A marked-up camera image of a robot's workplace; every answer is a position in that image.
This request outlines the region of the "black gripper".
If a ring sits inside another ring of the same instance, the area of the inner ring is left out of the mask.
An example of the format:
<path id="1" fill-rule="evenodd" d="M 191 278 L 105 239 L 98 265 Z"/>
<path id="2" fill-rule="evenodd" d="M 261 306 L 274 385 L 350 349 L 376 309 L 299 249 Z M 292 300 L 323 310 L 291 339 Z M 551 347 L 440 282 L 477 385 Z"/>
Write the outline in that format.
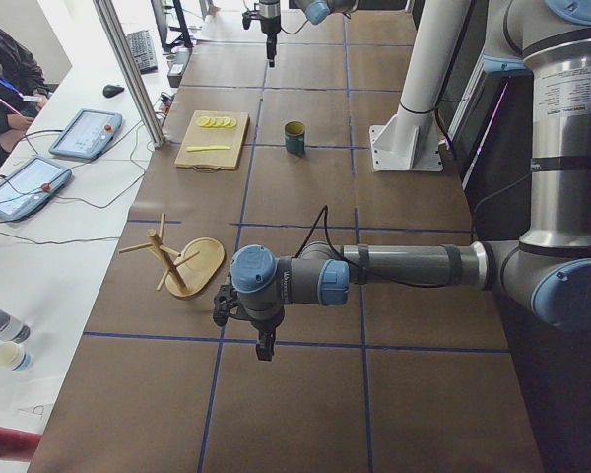
<path id="1" fill-rule="evenodd" d="M 255 346 L 256 356 L 259 361 L 271 361 L 275 353 L 275 341 L 277 328 L 285 318 L 285 309 L 279 306 L 273 313 L 253 311 L 247 308 L 247 315 L 251 319 L 252 326 L 259 331 L 259 336 L 265 342 L 258 341 Z"/>
<path id="2" fill-rule="evenodd" d="M 277 36 L 281 32 L 281 16 L 260 17 L 262 33 L 267 36 L 266 55 L 269 61 L 269 67 L 275 67 L 277 56 Z"/>

